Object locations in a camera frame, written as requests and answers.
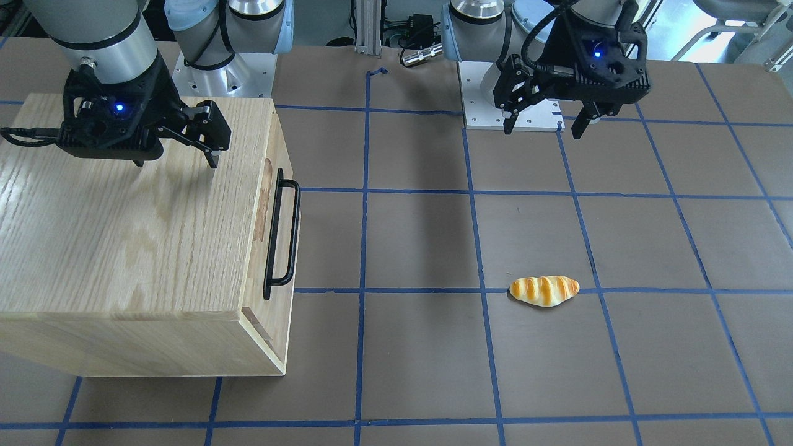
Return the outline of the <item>metal base plate under cabinet arm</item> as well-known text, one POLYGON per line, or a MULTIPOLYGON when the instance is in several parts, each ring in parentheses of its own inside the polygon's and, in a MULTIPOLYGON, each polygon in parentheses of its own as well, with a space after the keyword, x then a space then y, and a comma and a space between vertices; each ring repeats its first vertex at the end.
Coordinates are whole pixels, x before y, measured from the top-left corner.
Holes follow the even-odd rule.
POLYGON ((238 53, 224 67, 204 71, 177 59, 172 79, 182 96, 209 98, 271 98, 278 55, 238 53))

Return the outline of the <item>silver robot arm opening drawer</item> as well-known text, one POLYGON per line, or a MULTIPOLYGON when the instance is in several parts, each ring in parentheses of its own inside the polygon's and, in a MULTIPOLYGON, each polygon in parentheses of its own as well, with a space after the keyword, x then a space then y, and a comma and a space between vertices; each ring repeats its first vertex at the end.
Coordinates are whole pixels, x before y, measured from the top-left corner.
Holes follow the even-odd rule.
POLYGON ((651 92, 646 1, 450 1, 442 51, 460 70, 467 126, 564 129, 559 102, 580 102, 572 124, 615 116, 651 92))

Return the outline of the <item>silver robot arm over cabinet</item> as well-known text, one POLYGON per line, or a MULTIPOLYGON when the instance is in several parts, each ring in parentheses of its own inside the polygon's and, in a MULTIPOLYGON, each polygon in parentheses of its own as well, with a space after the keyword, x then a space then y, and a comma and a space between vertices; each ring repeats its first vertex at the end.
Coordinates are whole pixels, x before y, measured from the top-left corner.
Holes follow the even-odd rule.
POLYGON ((255 75, 242 54, 288 53, 292 1, 167 1, 167 25, 180 45, 196 93, 182 102, 136 1, 27 1, 34 18, 71 65, 56 129, 3 128, 20 147, 56 145, 78 158, 161 158, 161 139, 195 147, 216 168, 232 130, 215 98, 254 95, 255 75))

